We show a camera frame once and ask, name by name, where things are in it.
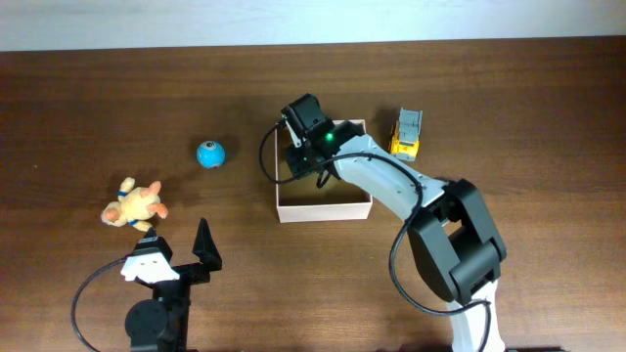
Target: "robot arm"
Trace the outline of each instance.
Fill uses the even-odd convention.
[[[503,351],[494,299],[500,262],[507,252],[479,191],[466,180],[435,180],[413,170],[349,121],[335,126],[312,95],[301,97],[282,113],[293,139],[285,155],[294,176],[328,171],[368,192],[402,220],[411,216],[419,200],[415,187],[422,188],[421,208],[407,231],[418,272],[449,309],[476,299],[491,302],[484,351]],[[415,185],[405,172],[420,184]],[[448,237],[443,226],[458,221],[461,228]],[[487,318],[480,308],[452,316],[453,349],[476,350]]]

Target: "toy truck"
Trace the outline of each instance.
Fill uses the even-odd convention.
[[[422,112],[400,109],[400,118],[391,128],[389,153],[400,160],[415,161],[421,130]]]

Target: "plush toy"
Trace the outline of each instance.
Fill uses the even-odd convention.
[[[152,224],[147,221],[155,214],[161,219],[167,217],[167,208],[160,202],[158,191],[160,182],[153,182],[148,188],[138,187],[133,190],[135,179],[126,177],[119,186],[117,200],[107,205],[102,212],[102,221],[107,225],[116,227],[126,224],[139,231],[147,232],[152,228]]]

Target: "plush toy leg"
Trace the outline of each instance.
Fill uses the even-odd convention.
[[[156,214],[158,214],[158,217],[161,219],[166,218],[168,214],[167,207],[163,203],[148,205],[148,211],[155,212]]]
[[[142,190],[141,192],[141,197],[145,198],[149,195],[158,195],[158,192],[160,191],[160,181],[154,181],[147,189]]]

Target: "wooden table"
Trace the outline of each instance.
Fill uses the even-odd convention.
[[[2,349],[79,351],[80,283],[142,236],[100,212],[125,176],[163,184],[158,233],[195,259],[205,217],[224,270],[192,292],[200,351],[375,351],[449,344],[447,319],[413,309],[386,271],[401,224],[280,224],[257,163],[279,110],[310,92],[364,118],[385,145],[399,107],[424,111],[417,162],[482,191],[509,251],[498,294],[509,346],[617,351],[626,344],[626,39],[129,49],[0,55]],[[202,170],[195,148],[223,143]],[[266,151],[268,163],[271,150]],[[407,243],[398,271],[424,304]],[[128,349],[127,310],[151,293],[117,270],[81,297],[78,323]]]

